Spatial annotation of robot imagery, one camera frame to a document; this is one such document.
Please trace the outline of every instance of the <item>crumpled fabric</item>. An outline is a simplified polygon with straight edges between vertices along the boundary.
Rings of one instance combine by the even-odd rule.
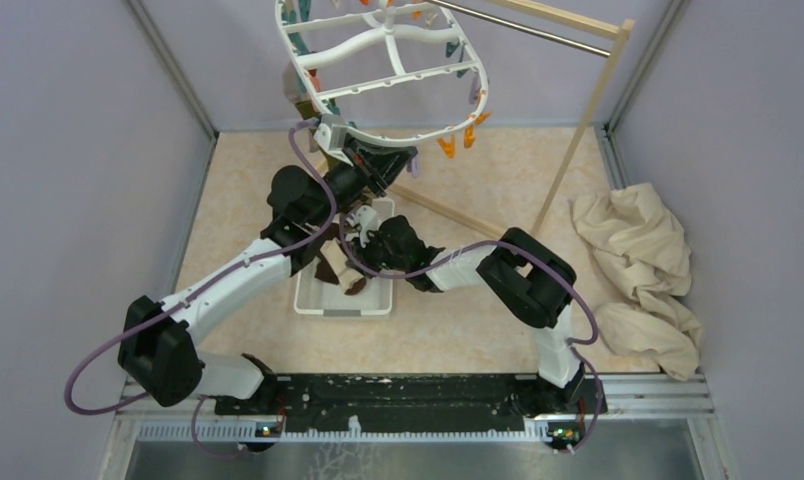
[[[618,355],[647,356],[673,378],[699,366],[703,326],[674,296],[691,286],[685,230],[648,183],[579,197],[573,225],[628,303],[595,315],[600,334]]]

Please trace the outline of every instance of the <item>gray floor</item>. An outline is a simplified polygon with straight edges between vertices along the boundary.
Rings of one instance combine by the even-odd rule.
[[[222,445],[233,451],[233,445]],[[534,444],[282,444],[240,460],[191,443],[138,443],[128,480],[702,478],[687,423],[607,421],[579,455]]]

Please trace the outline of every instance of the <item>white bracket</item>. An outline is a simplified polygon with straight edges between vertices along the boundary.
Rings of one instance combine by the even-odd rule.
[[[356,128],[350,128],[349,133],[352,136],[374,145],[386,147],[416,146],[461,132],[472,125],[484,112],[489,87],[487,73],[466,34],[464,34],[464,31],[449,10],[438,8],[429,3],[416,3],[394,7],[388,5],[388,0],[379,0],[379,9],[377,10],[364,13],[349,13],[338,17],[314,19],[307,22],[297,21],[296,23],[290,23],[286,20],[289,17],[282,15],[283,12],[287,11],[287,0],[276,0],[275,18],[279,33],[287,47],[287,52],[290,55],[291,62],[293,62],[296,68],[297,74],[305,85],[308,95],[311,97],[311,100],[313,100],[320,114],[328,115],[335,113],[330,108],[330,102],[348,95],[358,95],[370,90],[391,88],[402,83],[423,81],[432,77],[450,75],[462,70],[471,70],[474,74],[478,75],[478,79],[481,82],[479,101],[476,103],[475,109],[467,115],[466,118],[459,119],[456,124],[429,133],[403,138],[390,138],[383,135],[376,136]],[[449,27],[439,30],[429,30],[419,26],[400,25],[396,23],[396,17],[399,15],[423,12],[428,19],[429,14],[435,11],[439,11],[443,14],[446,19],[446,24],[449,25]],[[349,38],[339,45],[315,53],[300,54],[299,48],[294,45],[290,37],[291,35],[301,34],[302,32],[357,23],[365,23],[370,29]],[[441,48],[443,48],[446,43],[457,43],[463,51],[465,60],[462,62],[450,61],[451,63],[440,67],[408,72],[399,56],[399,50],[396,46],[397,39],[413,40],[423,44],[439,44]],[[393,66],[393,76],[378,80],[355,82],[345,87],[324,92],[317,91],[314,83],[311,81],[310,70],[337,63],[370,45],[380,42],[384,42],[387,47],[387,54]]]

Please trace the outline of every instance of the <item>metal frame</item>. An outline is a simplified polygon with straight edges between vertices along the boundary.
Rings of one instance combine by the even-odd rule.
[[[208,118],[198,97],[195,95],[190,82],[186,79],[178,62],[175,60],[172,52],[168,48],[154,21],[149,15],[148,10],[145,8],[143,0],[122,1],[129,8],[129,11],[137,21],[141,31],[149,42],[153,53],[164,67],[164,70],[169,78],[173,81],[176,91],[182,96],[182,99],[185,101],[187,107],[190,109],[199,123],[200,128],[202,128],[211,138],[212,154],[216,146],[216,140],[219,132],[215,130],[210,122],[210,119]],[[430,3],[438,3],[437,1],[432,0],[425,1],[429,1]],[[605,24],[601,24],[601,22],[582,23],[581,19],[583,17],[578,17],[573,14],[565,15],[566,12],[537,4],[531,0],[489,1],[491,3],[503,6],[511,3],[514,7],[516,7],[517,10],[526,11],[527,13],[528,9],[533,9],[536,11],[537,16],[546,18],[547,20],[553,20],[553,16],[558,17],[560,15],[558,18],[560,18],[561,22],[559,23],[572,26],[583,31],[590,31],[590,33],[593,33],[593,31],[604,32],[606,28],[604,26]],[[679,18],[684,6],[687,3],[688,0],[671,0],[671,4],[664,16],[662,25],[659,27],[658,31],[656,31],[652,43],[644,53],[644,57],[639,64],[638,70],[635,72],[629,82],[627,91],[617,103],[615,115],[612,117],[611,121],[604,126],[596,127],[596,134],[600,139],[600,146],[602,147],[601,151],[603,152],[603,157],[606,159],[606,169],[608,171],[609,178],[611,179],[612,186],[614,187],[622,187],[628,184],[628,176],[625,174],[625,170],[623,169],[619,151],[616,145],[615,134],[617,127],[620,124],[622,116],[626,111],[628,111],[629,106],[633,102],[638,89],[643,82],[643,79],[646,77],[648,71],[654,64],[654,61],[658,56],[658,52],[663,45],[663,42],[666,40],[667,31],[675,23],[676,19]],[[563,42],[552,38],[548,39],[564,44]],[[200,182],[199,197],[201,197],[203,186],[204,178]],[[406,193],[409,196],[417,195],[422,197],[422,195],[417,194],[416,192],[401,193]],[[449,210],[448,213],[453,213],[452,209],[448,207],[437,204],[433,206],[435,208],[442,207]],[[178,277],[177,272],[180,265],[181,258],[179,258],[175,268],[176,279]],[[601,421],[687,419],[703,477],[706,480],[734,480],[738,478],[736,474],[737,469],[731,460],[731,455],[726,446],[727,443],[717,420],[714,407],[705,384],[705,379],[701,374],[697,375],[694,379],[688,382],[678,382],[662,374],[604,374],[602,375],[602,380],[607,392],[607,400],[609,402],[610,412],[603,415],[601,417]],[[133,382],[129,382],[126,385],[123,395],[127,396],[139,391],[139,386],[135,385]],[[174,408],[163,409],[154,404],[154,402],[143,400],[118,412],[114,418],[113,427],[110,432],[105,456],[103,458],[98,478],[103,480],[124,479],[129,468],[134,445],[138,439],[141,439],[141,432],[145,434],[145,432],[150,431],[145,429],[147,427],[151,427],[152,425],[156,425],[155,422],[161,422],[160,425],[165,425],[163,422],[167,422],[167,424],[170,425],[186,427],[189,424],[190,417],[192,416],[195,407],[195,401],[187,401],[182,402]],[[565,419],[572,420],[573,418],[573,416],[565,418],[565,416],[548,415],[541,416],[536,420],[557,421]],[[213,403],[209,403],[202,409],[199,419],[199,425],[201,426],[222,425],[223,422],[221,418],[213,414]],[[268,422],[270,421],[270,418],[231,417],[225,421]],[[212,437],[206,438],[206,441],[221,440],[233,442],[235,435],[231,435],[230,437],[220,436],[219,438]],[[464,438],[459,437],[453,439],[453,441],[459,440],[463,441]],[[310,439],[303,437],[294,439],[294,441],[310,441]]]

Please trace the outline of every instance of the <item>metal rod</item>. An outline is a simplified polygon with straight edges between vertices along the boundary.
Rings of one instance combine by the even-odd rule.
[[[608,58],[609,56],[611,56],[611,52],[609,52],[608,50],[603,50],[601,48],[594,47],[593,45],[588,45],[586,43],[578,42],[576,40],[570,40],[569,38],[565,38],[560,35],[555,35],[554,33],[544,32],[543,30],[538,30],[536,28],[512,22],[510,20],[506,20],[504,18],[497,17],[489,13],[480,12],[478,10],[473,10],[472,8],[463,7],[461,5],[456,5],[454,3],[444,2],[443,0],[424,0],[424,1],[426,3],[437,5],[438,7],[443,7],[447,10],[463,13],[464,15],[469,15],[471,17],[475,17],[484,20],[486,22],[495,23],[503,27],[508,27],[512,30],[517,30],[518,32],[523,32],[538,38],[542,38],[544,40],[549,40],[550,42],[555,42],[561,45],[568,46],[570,48],[575,48],[576,50],[582,50],[584,52],[592,53],[594,55],[598,55],[603,58]]]

